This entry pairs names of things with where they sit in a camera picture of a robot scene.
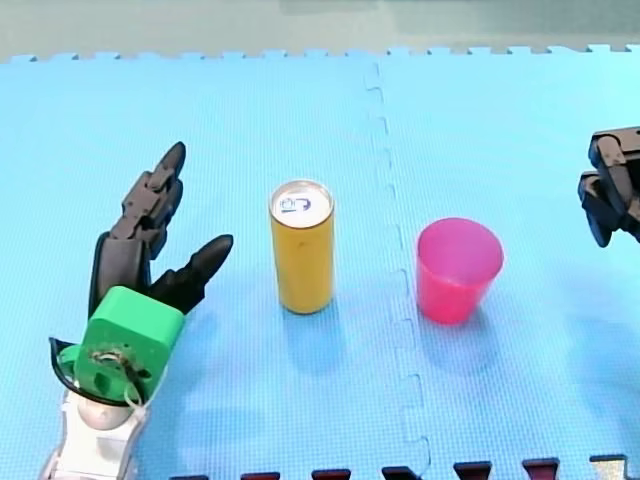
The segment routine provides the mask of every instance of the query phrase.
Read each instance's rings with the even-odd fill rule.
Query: green robot part
[[[59,362],[86,392],[145,403],[158,387],[184,322],[184,314],[173,307],[112,287],[89,319],[82,343],[63,350]]]

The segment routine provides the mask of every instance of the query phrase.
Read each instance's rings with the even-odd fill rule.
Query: robotic hand
[[[616,230],[640,242],[640,127],[595,133],[589,159],[597,171],[582,174],[578,194],[596,242]]]
[[[151,282],[150,262],[182,198],[185,157],[177,143],[144,172],[122,203],[122,217],[98,238],[82,343],[49,339],[53,372],[67,391],[63,439],[40,480],[135,478],[132,449],[185,316],[233,246],[231,235],[221,235],[186,266]]]

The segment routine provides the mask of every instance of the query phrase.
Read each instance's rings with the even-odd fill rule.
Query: wire
[[[91,400],[92,402],[100,403],[102,405],[107,405],[109,407],[129,407],[130,405],[126,401],[123,402],[118,400],[111,400],[108,398],[102,398],[80,387],[77,387],[73,384],[73,382],[71,382],[65,376],[64,372],[62,371],[62,368],[60,367],[60,362],[58,361],[58,355],[60,355],[60,353],[65,348],[71,347],[74,345],[75,344],[73,343],[63,342],[56,338],[49,337],[49,346],[51,347],[51,368],[55,376],[60,381],[60,383],[62,383],[62,385],[64,385],[64,387],[67,390],[70,390],[76,395],[86,398],[87,400]],[[133,385],[133,388],[135,389],[136,395],[138,396],[139,406],[144,405],[146,402],[146,399],[144,395],[144,388],[142,387],[142,382],[140,380],[140,376],[128,361],[124,360],[124,361],[120,361],[119,363],[124,369],[127,379],[129,380],[129,382],[131,382],[131,384]]]

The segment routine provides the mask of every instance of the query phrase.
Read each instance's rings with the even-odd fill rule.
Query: blue logo on can
[[[280,211],[282,213],[306,212],[311,207],[308,198],[287,197],[280,201]]]

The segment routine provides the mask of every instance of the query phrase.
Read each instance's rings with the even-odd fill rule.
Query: floor
[[[96,51],[215,56],[640,43],[637,0],[0,0],[0,61]]]

